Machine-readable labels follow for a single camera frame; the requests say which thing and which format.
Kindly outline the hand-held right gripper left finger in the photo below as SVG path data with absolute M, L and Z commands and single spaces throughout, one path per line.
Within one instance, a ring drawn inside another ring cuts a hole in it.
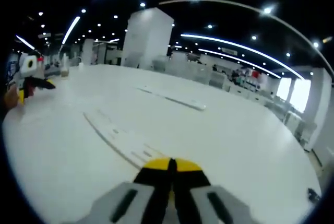
M 173 159 L 147 162 L 131 182 L 95 200 L 88 214 L 73 223 L 163 223 L 172 187 Z

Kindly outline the person's left hand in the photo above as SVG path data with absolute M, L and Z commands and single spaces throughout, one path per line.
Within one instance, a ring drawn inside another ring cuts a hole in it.
M 16 86 L 11 86 L 4 95 L 4 102 L 7 110 L 11 110 L 18 104 L 18 94 Z

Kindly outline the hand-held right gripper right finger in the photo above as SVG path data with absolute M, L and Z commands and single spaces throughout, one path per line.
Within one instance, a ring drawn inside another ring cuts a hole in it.
M 173 175 L 175 207 L 180 223 L 255 223 L 250 207 L 219 185 L 202 168 L 176 158 Z

